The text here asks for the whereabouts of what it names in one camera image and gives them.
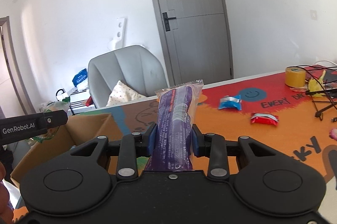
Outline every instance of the black door handle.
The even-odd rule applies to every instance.
[[[166,32],[171,31],[169,20],[176,20],[177,18],[176,17],[168,18],[167,12],[163,13],[163,18],[164,18],[164,25],[165,25]]]

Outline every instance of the yellow tape roll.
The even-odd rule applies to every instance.
[[[306,72],[302,68],[289,67],[285,70],[285,84],[290,87],[303,87],[305,85]]]

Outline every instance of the chair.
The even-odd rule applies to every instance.
[[[97,108],[107,105],[109,95],[118,81],[150,97],[166,88],[161,63],[140,45],[124,47],[93,58],[88,66],[90,95]]]

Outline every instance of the finger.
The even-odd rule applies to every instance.
[[[5,178],[6,175],[6,169],[3,166],[3,164],[0,162],[0,181]]]
[[[5,221],[6,224],[12,224],[14,213],[10,207],[6,207],[3,213],[0,213],[0,217]]]
[[[8,205],[9,193],[7,188],[0,184],[0,213],[2,213]]]

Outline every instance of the smiley face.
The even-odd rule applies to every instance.
[[[259,88],[246,88],[239,92],[241,99],[248,102],[263,100],[267,97],[267,93]]]

